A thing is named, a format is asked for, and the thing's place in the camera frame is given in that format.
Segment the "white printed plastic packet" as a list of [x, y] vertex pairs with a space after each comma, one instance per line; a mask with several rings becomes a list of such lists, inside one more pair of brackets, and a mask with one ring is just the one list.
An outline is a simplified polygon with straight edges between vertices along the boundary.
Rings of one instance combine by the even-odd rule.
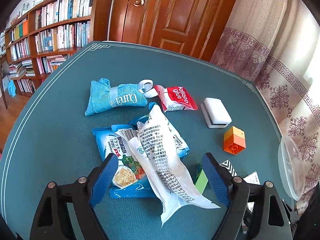
[[156, 106], [149, 119], [131, 125], [112, 125], [112, 131], [123, 137], [142, 166], [153, 192], [161, 200], [164, 224], [179, 208], [195, 205], [204, 209], [219, 206], [199, 193], [191, 175], [176, 152], [175, 141]]

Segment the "brown wooden door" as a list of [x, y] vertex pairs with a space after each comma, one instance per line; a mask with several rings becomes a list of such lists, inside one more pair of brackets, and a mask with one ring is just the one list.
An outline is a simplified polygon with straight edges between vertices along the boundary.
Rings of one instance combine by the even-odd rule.
[[109, 39], [210, 61], [236, 0], [114, 0]]

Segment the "wooden bookshelf with books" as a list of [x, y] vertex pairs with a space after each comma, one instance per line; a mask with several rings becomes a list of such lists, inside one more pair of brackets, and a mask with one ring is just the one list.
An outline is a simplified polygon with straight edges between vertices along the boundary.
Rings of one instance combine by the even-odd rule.
[[44, 0], [5, 32], [17, 94], [31, 96], [70, 56], [108, 38], [114, 0]]

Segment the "brass door knob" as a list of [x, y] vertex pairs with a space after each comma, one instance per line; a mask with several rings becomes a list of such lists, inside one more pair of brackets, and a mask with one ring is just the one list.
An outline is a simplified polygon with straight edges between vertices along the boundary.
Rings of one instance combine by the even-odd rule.
[[133, 3], [133, 5], [134, 5], [135, 7], [141, 7], [141, 6], [144, 5], [144, 0], [135, 0], [134, 3]]

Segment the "red balloon glue packet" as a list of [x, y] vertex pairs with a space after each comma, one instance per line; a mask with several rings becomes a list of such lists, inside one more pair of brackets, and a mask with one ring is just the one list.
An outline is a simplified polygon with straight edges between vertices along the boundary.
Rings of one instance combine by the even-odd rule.
[[164, 88], [161, 85], [155, 85], [154, 88], [160, 98], [163, 112], [198, 110], [196, 102], [184, 87]]

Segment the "black white zigzag cube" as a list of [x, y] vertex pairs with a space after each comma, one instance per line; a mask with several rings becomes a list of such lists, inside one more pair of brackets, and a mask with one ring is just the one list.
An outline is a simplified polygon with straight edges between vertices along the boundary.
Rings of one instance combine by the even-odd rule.
[[226, 168], [233, 177], [237, 176], [237, 173], [233, 168], [233, 165], [230, 162], [230, 160], [225, 160], [223, 163], [220, 164], [220, 166]]

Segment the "white sponge block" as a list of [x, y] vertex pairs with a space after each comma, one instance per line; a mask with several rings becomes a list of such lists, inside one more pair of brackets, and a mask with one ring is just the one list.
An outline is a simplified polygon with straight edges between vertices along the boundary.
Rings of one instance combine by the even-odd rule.
[[225, 128], [232, 122], [220, 99], [205, 98], [200, 107], [208, 128]]

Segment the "white purple patterned curtain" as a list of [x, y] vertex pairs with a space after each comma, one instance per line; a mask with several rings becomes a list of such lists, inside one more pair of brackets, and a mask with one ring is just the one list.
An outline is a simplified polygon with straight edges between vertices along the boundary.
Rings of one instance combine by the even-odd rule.
[[303, 194], [319, 182], [319, 24], [302, 0], [236, 0], [211, 62], [253, 81], [297, 145]]

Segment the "green dotted block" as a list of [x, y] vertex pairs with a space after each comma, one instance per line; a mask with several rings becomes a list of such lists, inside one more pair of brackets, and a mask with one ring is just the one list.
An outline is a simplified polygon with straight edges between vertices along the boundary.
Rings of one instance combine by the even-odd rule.
[[200, 194], [203, 194], [207, 184], [208, 184], [208, 179], [206, 177], [206, 174], [202, 168], [202, 165], [199, 164], [197, 165], [197, 168], [193, 174], [193, 183], [197, 190], [199, 191]]

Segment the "blue Curel fabric pouch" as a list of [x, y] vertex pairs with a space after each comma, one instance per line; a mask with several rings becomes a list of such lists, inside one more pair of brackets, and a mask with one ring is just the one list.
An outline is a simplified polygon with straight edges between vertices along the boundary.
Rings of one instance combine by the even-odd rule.
[[144, 107], [148, 103], [138, 84], [126, 83], [111, 87], [107, 78], [91, 81], [90, 96], [85, 116], [123, 106]]

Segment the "white blue medicine box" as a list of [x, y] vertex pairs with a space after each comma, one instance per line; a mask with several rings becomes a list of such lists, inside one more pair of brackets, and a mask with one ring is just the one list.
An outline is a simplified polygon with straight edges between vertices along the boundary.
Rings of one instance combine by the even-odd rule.
[[[255, 184], [255, 185], [260, 185], [260, 180], [259, 180], [259, 177], [258, 177], [258, 174], [256, 171], [254, 171], [252, 174], [246, 176], [244, 178], [244, 181], [249, 183], [249, 184]], [[253, 202], [250, 202], [247, 204], [247, 207], [249, 209], [249, 211], [253, 211], [253, 207], [254, 207], [254, 203]]]

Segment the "green table mat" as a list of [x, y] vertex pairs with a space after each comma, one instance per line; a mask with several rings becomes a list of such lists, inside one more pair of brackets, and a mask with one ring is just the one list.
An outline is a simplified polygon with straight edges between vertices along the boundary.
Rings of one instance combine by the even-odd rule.
[[91, 42], [36, 90], [1, 158], [23, 239], [260, 238], [290, 226], [277, 124], [255, 85], [206, 62]]

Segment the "clear plastic bowl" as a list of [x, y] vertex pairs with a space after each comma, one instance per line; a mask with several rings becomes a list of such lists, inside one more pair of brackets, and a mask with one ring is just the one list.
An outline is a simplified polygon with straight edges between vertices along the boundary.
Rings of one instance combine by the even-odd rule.
[[298, 160], [296, 143], [287, 135], [282, 136], [278, 148], [278, 166], [281, 182], [287, 195], [298, 201], [304, 193], [303, 164]]

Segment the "orange yellow toy brick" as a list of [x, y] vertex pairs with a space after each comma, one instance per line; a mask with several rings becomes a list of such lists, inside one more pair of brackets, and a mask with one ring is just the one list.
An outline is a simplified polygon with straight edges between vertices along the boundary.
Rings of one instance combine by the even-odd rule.
[[232, 126], [223, 135], [223, 150], [237, 155], [246, 148], [245, 133], [241, 129]]

